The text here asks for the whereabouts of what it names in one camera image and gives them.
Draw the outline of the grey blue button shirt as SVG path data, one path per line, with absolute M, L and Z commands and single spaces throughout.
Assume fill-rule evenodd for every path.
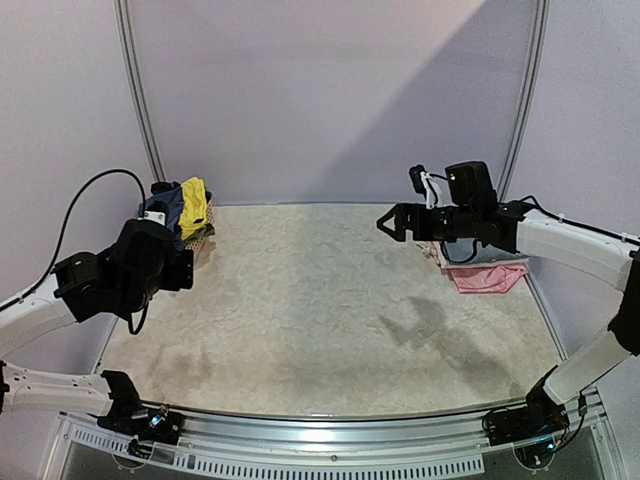
M 483 247 L 472 239 L 460 239 L 455 242 L 441 242 L 440 251 L 445 260 L 453 265 L 480 265 L 498 262 L 518 262 L 528 257 L 521 253 L 510 253 L 492 245 Z

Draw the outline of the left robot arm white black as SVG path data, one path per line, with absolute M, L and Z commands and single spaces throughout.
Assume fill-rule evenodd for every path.
M 127 221 L 116 242 L 98 254 L 80 252 L 56 263 L 38 287 L 1 310 L 2 412 L 110 416 L 126 433 L 141 433 L 149 415 L 126 373 L 55 374 L 6 358 L 50 332 L 100 314 L 131 324 L 135 314 L 147 314 L 157 292 L 190 289 L 193 270 L 193 252 L 177 249 L 172 233 L 150 220 Z

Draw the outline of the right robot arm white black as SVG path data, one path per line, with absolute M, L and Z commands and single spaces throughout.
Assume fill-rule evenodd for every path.
M 617 313 L 605 330 L 530 390 L 517 427 L 537 436 L 556 412 L 631 356 L 639 353 L 639 242 L 566 219 L 536 201 L 501 203 L 487 165 L 467 161 L 446 167 L 451 202 L 438 203 L 431 176 L 421 165 L 409 176 L 423 203 L 398 203 L 380 217 L 377 228 L 397 242 L 472 239 L 484 246 L 555 261 L 599 279 L 621 292 Z

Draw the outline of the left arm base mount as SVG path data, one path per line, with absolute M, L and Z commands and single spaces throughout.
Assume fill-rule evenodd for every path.
M 97 424 L 116 433 L 136 436 L 139 441 L 177 445 L 185 416 L 168 405 L 146 407 L 129 376 L 120 371 L 104 370 L 100 377 L 109 387 L 110 407 L 97 416 Z

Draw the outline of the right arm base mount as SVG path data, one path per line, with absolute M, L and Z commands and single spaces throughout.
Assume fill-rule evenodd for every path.
M 533 437 L 567 432 L 570 420 L 563 403 L 556 404 L 544 391 L 545 381 L 557 367 L 549 370 L 526 394 L 518 408 L 498 407 L 482 418 L 482 429 L 491 446 L 523 441 Z

